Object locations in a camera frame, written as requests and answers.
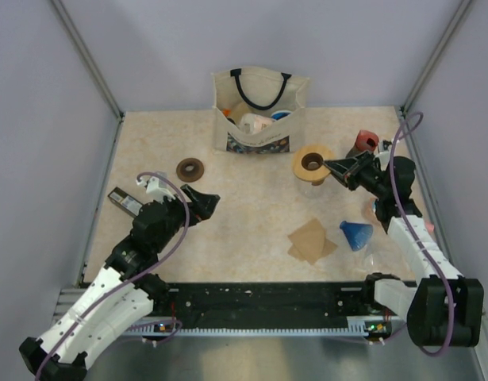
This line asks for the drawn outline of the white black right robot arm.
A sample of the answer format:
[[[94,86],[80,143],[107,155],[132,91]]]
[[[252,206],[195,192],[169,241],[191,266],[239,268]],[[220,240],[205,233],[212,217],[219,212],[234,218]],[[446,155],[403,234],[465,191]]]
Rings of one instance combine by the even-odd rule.
[[[330,174],[351,191],[362,187],[376,198],[375,215],[401,249],[414,273],[415,287],[393,275],[374,273],[360,305],[369,314],[387,308],[405,323],[418,347],[474,347],[479,343],[484,289],[457,270],[433,240],[411,197],[415,163],[395,156],[385,169],[370,152],[326,160]]]

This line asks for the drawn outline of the blue cone dripper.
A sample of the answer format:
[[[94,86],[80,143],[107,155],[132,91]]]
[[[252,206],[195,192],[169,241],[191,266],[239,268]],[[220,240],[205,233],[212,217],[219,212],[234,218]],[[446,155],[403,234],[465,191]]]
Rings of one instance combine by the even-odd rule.
[[[372,225],[342,221],[340,230],[343,232],[346,240],[353,252],[363,249],[372,238],[374,228]]]

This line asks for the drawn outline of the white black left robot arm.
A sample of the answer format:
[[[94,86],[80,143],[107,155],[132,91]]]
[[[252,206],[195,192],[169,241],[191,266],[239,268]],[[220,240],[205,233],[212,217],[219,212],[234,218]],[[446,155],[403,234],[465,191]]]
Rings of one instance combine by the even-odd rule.
[[[184,184],[170,192],[149,183],[129,234],[112,250],[89,287],[49,330],[19,347],[36,380],[83,380],[97,358],[131,325],[169,307],[166,283],[152,270],[175,235],[210,219],[221,200]]]

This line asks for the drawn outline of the wooden dripper stand disc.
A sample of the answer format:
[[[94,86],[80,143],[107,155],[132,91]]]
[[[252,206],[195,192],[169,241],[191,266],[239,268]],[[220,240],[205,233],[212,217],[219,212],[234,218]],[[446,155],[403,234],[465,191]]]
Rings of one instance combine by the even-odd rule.
[[[324,145],[306,145],[295,152],[292,172],[296,179],[315,187],[320,186],[331,174],[324,162],[334,158],[334,153]]]

